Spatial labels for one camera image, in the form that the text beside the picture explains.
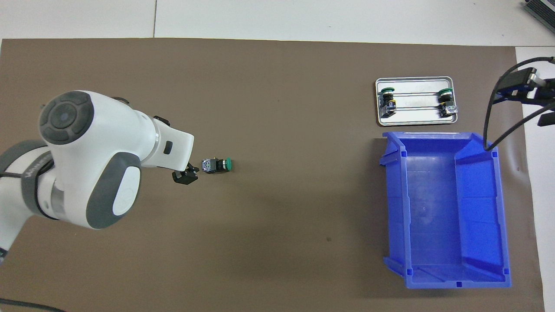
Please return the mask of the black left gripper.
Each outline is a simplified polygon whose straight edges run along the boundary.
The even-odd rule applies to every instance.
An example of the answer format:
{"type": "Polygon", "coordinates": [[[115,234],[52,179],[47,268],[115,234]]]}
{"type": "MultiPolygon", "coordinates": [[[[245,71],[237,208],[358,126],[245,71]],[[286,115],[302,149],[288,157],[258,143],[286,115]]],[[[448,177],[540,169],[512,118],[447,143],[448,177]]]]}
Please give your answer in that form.
{"type": "Polygon", "coordinates": [[[193,182],[193,179],[198,179],[198,171],[199,168],[188,163],[185,171],[175,170],[173,172],[173,181],[178,184],[189,185],[193,182]]]}

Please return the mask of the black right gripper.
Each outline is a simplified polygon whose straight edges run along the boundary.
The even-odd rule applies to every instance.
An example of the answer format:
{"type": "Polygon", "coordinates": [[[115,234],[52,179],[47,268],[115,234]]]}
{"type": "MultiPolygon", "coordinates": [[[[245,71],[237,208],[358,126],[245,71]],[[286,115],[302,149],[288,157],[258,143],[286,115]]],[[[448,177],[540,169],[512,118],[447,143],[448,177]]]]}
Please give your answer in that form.
{"type": "MultiPolygon", "coordinates": [[[[525,68],[507,74],[494,88],[494,101],[529,102],[529,92],[535,91],[536,100],[553,100],[555,98],[555,79],[545,79],[543,85],[535,83],[537,69],[525,68]]],[[[555,125],[555,112],[542,114],[538,120],[539,127],[555,125]]]]}

